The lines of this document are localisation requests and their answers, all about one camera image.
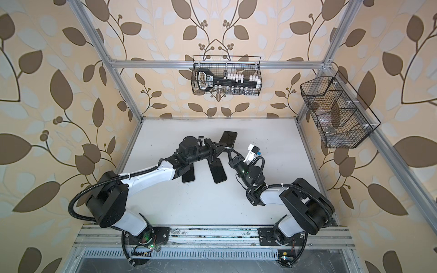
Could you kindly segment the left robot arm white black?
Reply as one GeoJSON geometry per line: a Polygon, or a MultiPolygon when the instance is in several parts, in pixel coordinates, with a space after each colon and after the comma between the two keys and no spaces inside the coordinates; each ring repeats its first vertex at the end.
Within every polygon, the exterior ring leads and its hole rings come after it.
{"type": "Polygon", "coordinates": [[[136,172],[116,175],[81,191],[72,198],[68,213],[75,219],[92,221],[102,228],[116,226],[126,215],[127,200],[158,183],[177,179],[188,173],[194,163],[208,160],[213,163],[223,152],[231,150],[226,143],[217,143],[209,138],[185,137],[176,151],[150,168],[136,172]],[[86,206],[93,215],[83,216],[75,212],[75,204],[87,193],[86,206]]]}

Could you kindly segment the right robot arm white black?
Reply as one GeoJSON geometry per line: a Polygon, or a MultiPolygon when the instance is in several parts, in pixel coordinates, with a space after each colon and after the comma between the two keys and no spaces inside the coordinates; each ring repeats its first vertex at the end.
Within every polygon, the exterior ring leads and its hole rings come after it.
{"type": "Polygon", "coordinates": [[[286,238],[301,232],[315,235],[332,226],[333,205],[305,179],[300,177],[292,183],[267,184],[263,156],[250,152],[251,160],[247,160],[231,148],[227,148],[226,153],[229,165],[242,181],[246,198],[252,206],[281,205],[289,211],[275,224],[280,235],[286,238]]]}

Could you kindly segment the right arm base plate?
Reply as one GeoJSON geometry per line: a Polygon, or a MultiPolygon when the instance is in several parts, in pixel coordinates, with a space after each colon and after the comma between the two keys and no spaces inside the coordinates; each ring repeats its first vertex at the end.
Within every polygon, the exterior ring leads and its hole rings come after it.
{"type": "Polygon", "coordinates": [[[296,246],[303,246],[307,234],[297,233],[291,237],[287,237],[282,234],[279,229],[262,227],[258,228],[258,237],[261,246],[283,246],[293,248],[296,246]]]}

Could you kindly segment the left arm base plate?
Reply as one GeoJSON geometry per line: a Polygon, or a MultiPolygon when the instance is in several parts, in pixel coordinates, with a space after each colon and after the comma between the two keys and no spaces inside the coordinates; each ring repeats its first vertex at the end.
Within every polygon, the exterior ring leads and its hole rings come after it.
{"type": "Polygon", "coordinates": [[[140,235],[131,235],[126,232],[124,239],[129,245],[162,245],[166,244],[170,238],[171,228],[168,226],[147,227],[140,235]]]}

